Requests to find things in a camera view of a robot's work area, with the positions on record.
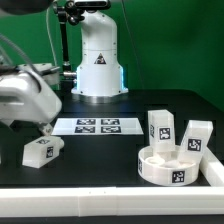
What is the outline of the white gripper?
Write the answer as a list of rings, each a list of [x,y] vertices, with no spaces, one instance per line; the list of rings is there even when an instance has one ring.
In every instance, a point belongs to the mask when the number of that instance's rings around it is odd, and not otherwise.
[[[0,76],[0,120],[40,123],[44,136],[50,136],[50,122],[62,108],[59,97],[35,72],[19,71]]]

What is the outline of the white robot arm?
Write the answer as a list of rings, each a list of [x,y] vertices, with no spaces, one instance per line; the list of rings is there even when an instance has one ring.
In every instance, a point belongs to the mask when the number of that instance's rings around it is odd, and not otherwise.
[[[82,26],[82,62],[72,93],[87,100],[105,102],[128,89],[117,61],[117,27],[101,11],[109,0],[69,0],[65,14]],[[0,121],[28,121],[48,125],[60,112],[62,102],[33,65],[27,70],[0,67]]]

